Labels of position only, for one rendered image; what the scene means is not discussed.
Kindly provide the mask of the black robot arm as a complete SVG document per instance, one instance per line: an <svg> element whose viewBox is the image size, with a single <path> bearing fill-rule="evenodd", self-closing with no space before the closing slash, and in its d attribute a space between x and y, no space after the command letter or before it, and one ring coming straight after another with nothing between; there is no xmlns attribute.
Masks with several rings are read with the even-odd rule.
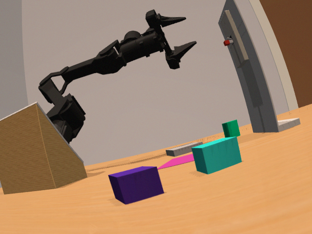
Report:
<svg viewBox="0 0 312 234"><path fill-rule="evenodd" d="M153 31L155 30L150 27L143 34L138 31L129 31L124 40L121 40L120 43L115 40L101 50L95 58L70 67L66 66L59 72L50 73L39 83L38 89L47 102L54 104L54 107L46 115L69 144L73 138L77 137L84 125L86 113L70 93L65 97L62 96L67 85L77 78L94 73L102 75L116 73L127 63L142 58L143 56L137 48L136 39L152 34ZM51 80L51 77L57 76L62 76L65 81L60 91Z"/></svg>

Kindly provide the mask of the teal rectangular block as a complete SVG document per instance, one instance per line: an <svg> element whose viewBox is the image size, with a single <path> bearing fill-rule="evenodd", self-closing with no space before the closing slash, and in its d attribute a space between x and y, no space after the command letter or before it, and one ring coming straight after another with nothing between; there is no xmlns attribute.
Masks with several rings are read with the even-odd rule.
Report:
<svg viewBox="0 0 312 234"><path fill-rule="evenodd" d="M207 175L242 162L237 137L224 137L191 149L196 171Z"/></svg>

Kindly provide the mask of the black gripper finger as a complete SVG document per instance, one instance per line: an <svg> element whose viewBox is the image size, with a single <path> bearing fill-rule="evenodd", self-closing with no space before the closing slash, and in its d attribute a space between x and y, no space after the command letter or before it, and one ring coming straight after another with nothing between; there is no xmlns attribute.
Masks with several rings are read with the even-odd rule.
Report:
<svg viewBox="0 0 312 234"><path fill-rule="evenodd" d="M174 46L175 55L179 63L181 62L180 59L185 55L185 53L188 52L193 46L195 46L195 44L197 44L197 42L192 41L181 46Z"/></svg>
<svg viewBox="0 0 312 234"><path fill-rule="evenodd" d="M186 19L186 17L164 17L164 16L161 16L160 14L158 14L158 20L159 20L162 27L166 27L168 25L181 22L185 19Z"/></svg>

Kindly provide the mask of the pink translucent square zone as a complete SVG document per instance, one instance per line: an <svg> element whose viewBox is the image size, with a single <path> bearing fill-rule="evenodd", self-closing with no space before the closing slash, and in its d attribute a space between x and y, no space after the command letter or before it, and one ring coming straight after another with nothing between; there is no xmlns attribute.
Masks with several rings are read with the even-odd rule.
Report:
<svg viewBox="0 0 312 234"><path fill-rule="evenodd" d="M165 163L164 165L162 165L161 167L159 167L158 169L168 168L168 167L172 167L172 166L188 163L190 161L194 161L193 154L187 155L187 156L178 157L178 158L173 158L170 161L168 161L167 163Z"/></svg>

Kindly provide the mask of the green cube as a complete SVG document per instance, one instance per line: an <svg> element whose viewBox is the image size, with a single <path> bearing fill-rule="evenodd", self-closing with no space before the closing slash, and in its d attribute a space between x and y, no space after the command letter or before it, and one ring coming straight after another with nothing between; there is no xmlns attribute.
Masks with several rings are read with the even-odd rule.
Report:
<svg viewBox="0 0 312 234"><path fill-rule="evenodd" d="M240 136L239 126L237 120L232 120L222 124L225 137L238 137Z"/></svg>

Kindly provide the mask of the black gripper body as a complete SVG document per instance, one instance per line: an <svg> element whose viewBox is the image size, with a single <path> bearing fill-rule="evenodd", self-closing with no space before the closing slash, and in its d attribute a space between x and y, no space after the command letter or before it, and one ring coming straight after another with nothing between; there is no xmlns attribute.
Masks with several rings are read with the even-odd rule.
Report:
<svg viewBox="0 0 312 234"><path fill-rule="evenodd" d="M171 50L167 40L160 28L160 22L158 20L158 15L155 10L148 11L146 13L146 21L149 24L150 28L153 28L152 34L147 36L141 36L139 39L136 39L136 44L139 52L144 57L150 57L151 53L163 52L165 50L166 61L170 69L180 68L179 62L176 58L175 50ZM159 34L161 37L159 37Z"/></svg>

